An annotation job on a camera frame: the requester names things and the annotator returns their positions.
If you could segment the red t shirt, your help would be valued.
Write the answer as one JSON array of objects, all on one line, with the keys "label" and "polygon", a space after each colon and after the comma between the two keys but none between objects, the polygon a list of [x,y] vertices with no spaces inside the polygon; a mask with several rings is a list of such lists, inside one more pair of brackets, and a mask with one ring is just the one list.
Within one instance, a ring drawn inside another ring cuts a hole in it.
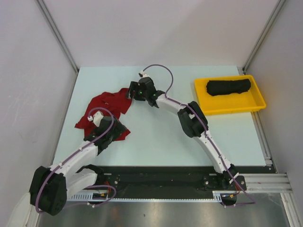
[{"label": "red t shirt", "polygon": [[[132,103],[130,99],[126,98],[127,91],[127,88],[122,88],[118,92],[103,92],[102,94],[92,98],[87,106],[85,114],[81,117],[78,123],[75,124],[75,128],[84,130],[85,140],[92,135],[98,136],[108,129],[111,124],[111,116],[105,111],[105,109],[110,111],[116,119],[119,119],[122,114],[126,114]],[[89,116],[93,116],[98,111],[102,112],[106,119],[109,120],[106,125],[101,128],[101,132],[98,132],[97,126],[93,121],[88,120]]]}]

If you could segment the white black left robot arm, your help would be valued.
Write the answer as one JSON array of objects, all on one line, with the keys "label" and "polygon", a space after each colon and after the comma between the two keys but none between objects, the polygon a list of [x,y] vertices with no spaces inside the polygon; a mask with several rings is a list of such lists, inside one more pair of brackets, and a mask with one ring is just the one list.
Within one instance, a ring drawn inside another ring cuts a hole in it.
[{"label": "white black left robot arm", "polygon": [[125,133],[126,127],[116,117],[103,116],[100,111],[89,116],[88,121],[95,128],[73,154],[50,167],[36,169],[29,193],[30,204],[37,212],[54,216],[81,190],[105,186],[103,169],[91,162]]}]

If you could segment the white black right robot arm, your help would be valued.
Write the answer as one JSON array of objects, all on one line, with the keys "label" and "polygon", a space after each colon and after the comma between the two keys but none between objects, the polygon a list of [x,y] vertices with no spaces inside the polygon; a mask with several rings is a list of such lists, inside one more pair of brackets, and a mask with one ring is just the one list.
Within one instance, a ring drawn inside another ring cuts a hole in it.
[{"label": "white black right robot arm", "polygon": [[143,77],[138,82],[130,82],[126,93],[128,99],[146,101],[152,107],[162,108],[178,116],[183,132],[200,144],[212,161],[217,174],[218,184],[224,190],[235,185],[239,172],[221,152],[210,133],[208,121],[197,102],[181,103],[155,88],[150,77]]}]

